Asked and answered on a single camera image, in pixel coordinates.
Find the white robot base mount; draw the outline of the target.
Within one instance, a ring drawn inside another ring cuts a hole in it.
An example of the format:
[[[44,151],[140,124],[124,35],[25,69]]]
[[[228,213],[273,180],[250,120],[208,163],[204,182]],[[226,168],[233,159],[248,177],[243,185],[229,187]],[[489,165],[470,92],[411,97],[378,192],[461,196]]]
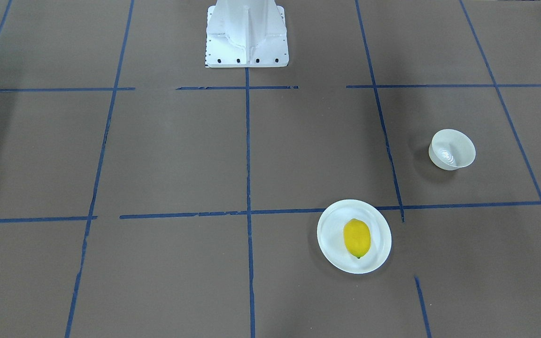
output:
[[[286,13],[274,0],[218,0],[208,7],[205,66],[286,67]]]

